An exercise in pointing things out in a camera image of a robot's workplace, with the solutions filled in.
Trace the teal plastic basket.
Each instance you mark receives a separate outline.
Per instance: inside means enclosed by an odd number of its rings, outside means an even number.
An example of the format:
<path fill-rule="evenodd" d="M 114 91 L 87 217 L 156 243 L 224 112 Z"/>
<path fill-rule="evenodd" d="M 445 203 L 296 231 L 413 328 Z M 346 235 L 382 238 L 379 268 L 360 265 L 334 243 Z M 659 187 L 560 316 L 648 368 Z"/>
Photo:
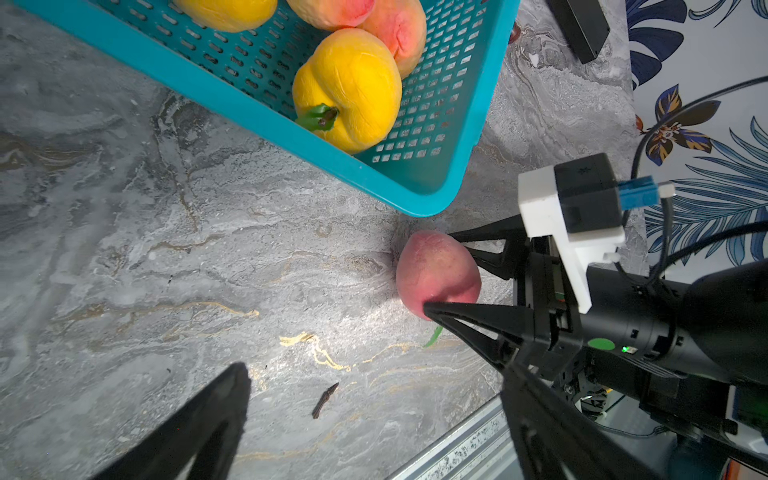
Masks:
<path fill-rule="evenodd" d="M 354 55 L 368 38 L 303 21 L 285 1 L 260 27 L 217 31 L 174 1 L 26 1 L 23 8 L 227 117 L 339 180 L 413 217 L 455 199 L 491 104 L 519 5 L 427 1 L 426 45 L 388 130 L 364 151 L 358 109 L 384 111 L 372 66 Z"/>

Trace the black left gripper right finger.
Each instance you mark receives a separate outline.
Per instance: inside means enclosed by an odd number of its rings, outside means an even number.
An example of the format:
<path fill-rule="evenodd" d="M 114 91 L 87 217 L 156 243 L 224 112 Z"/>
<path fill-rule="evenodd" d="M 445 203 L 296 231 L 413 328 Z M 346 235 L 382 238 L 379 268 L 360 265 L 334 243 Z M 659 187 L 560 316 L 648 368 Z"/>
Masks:
<path fill-rule="evenodd" d="M 526 479 L 657 479 L 527 368 L 503 370 L 502 406 Z"/>

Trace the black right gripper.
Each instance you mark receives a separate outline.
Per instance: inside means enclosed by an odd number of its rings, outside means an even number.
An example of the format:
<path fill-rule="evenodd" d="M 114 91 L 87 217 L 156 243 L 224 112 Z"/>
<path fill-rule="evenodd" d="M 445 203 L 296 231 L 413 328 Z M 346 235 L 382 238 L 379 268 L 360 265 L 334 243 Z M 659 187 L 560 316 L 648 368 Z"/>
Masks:
<path fill-rule="evenodd" d="M 684 376 L 684 329 L 678 320 L 684 286 L 640 287 L 612 270 L 591 267 L 591 309 L 582 314 L 550 241 L 528 240 L 521 215 L 450 233 L 481 269 L 515 280 L 520 306 L 428 302 L 424 314 L 497 371 L 513 360 L 562 390 L 591 381 L 626 385 L 634 395 L 654 381 Z"/>

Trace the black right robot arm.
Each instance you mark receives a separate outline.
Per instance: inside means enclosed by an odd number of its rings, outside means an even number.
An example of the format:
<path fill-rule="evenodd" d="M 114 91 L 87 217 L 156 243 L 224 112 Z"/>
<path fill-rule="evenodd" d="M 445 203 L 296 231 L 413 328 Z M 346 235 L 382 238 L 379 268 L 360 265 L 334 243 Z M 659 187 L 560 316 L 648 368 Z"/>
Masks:
<path fill-rule="evenodd" d="M 425 314 L 499 371 L 501 402 L 528 479 L 650 479 L 576 408 L 607 387 L 635 399 L 667 430 L 757 471 L 767 468 L 767 264 L 690 285 L 647 283 L 590 267 L 587 312 L 552 240 L 520 217 L 456 234 L 500 240 L 472 258 L 514 284 L 510 305 L 429 302 Z"/>

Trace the orange pink peach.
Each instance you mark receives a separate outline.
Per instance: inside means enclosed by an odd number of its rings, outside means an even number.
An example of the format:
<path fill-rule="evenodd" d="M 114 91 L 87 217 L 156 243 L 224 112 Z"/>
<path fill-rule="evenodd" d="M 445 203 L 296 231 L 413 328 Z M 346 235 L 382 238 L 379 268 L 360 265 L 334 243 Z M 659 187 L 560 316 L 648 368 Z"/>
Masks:
<path fill-rule="evenodd" d="M 402 80 L 416 68 L 424 52 L 427 20 L 419 0 L 378 0 L 359 25 L 390 50 Z"/>
<path fill-rule="evenodd" d="M 373 12 L 375 0 L 288 0 L 293 12 L 314 28 L 336 31 L 355 28 Z"/>

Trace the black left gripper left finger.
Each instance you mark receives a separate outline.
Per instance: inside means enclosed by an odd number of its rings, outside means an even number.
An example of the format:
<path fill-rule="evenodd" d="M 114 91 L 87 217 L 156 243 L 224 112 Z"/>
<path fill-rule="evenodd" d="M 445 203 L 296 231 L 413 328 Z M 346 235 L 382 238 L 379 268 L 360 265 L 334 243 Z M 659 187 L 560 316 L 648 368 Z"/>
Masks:
<path fill-rule="evenodd" d="M 97 479 L 225 479 L 247 418 L 250 377 L 242 362 L 226 368 Z"/>

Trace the yellow peach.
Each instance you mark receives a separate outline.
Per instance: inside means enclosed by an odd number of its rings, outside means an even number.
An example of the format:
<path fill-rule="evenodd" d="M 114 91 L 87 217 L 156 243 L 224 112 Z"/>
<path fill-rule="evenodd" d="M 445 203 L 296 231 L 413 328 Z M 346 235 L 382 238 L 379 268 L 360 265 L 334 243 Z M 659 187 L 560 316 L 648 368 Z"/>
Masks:
<path fill-rule="evenodd" d="M 293 82 L 296 123 L 355 155 L 394 126 L 402 80 L 385 44 L 365 30 L 338 30 L 315 49 Z"/>
<path fill-rule="evenodd" d="M 237 33 L 259 28 L 275 13 L 277 0 L 175 0 L 196 23 L 217 31 Z"/>

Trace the yellow peach front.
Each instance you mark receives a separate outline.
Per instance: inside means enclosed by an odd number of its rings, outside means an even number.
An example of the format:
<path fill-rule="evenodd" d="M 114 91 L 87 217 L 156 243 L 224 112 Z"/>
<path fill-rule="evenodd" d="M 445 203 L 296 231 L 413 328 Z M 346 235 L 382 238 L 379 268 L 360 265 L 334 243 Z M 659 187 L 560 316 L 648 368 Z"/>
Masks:
<path fill-rule="evenodd" d="M 296 123 L 355 155 L 394 126 L 402 80 L 385 44 L 365 30 L 338 30 L 315 49 L 293 82 Z"/>

